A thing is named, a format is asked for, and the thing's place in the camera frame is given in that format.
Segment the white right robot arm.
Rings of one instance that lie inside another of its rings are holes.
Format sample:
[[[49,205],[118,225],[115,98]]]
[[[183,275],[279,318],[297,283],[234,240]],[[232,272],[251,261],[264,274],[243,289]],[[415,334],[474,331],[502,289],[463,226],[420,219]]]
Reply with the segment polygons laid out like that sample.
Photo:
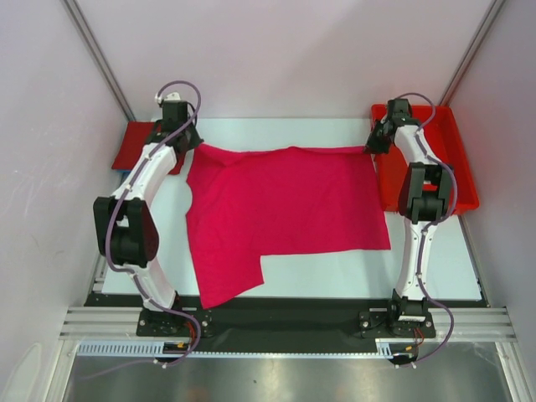
[[[429,307],[451,314],[427,290],[427,271],[432,241],[439,224],[449,219],[457,202],[458,187],[453,168],[432,151],[425,139],[425,127],[436,115],[420,121],[409,101],[415,92],[387,102],[384,116],[374,123],[365,152],[386,154],[397,147],[407,170],[399,193],[398,213],[404,218],[405,243],[399,279],[384,312],[360,315],[362,333],[376,336],[412,338],[435,332]]]

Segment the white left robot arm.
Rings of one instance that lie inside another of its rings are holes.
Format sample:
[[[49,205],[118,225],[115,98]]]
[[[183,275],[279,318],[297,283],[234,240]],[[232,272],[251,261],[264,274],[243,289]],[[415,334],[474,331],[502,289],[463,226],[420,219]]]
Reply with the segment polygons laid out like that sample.
[[[151,205],[164,178],[185,154],[203,140],[196,129],[196,110],[174,92],[158,97],[162,118],[153,123],[141,155],[120,187],[93,203],[100,254],[108,267],[129,276],[148,310],[158,311],[155,325],[167,335],[183,329],[184,315],[173,304],[177,292],[157,259],[160,243]]]

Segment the pink t shirt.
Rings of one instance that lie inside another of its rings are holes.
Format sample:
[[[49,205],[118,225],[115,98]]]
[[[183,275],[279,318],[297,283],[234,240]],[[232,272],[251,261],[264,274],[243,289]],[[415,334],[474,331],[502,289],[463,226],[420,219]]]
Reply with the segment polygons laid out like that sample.
[[[189,248],[203,307],[260,286],[264,255],[387,250],[372,159],[361,147],[193,154]]]

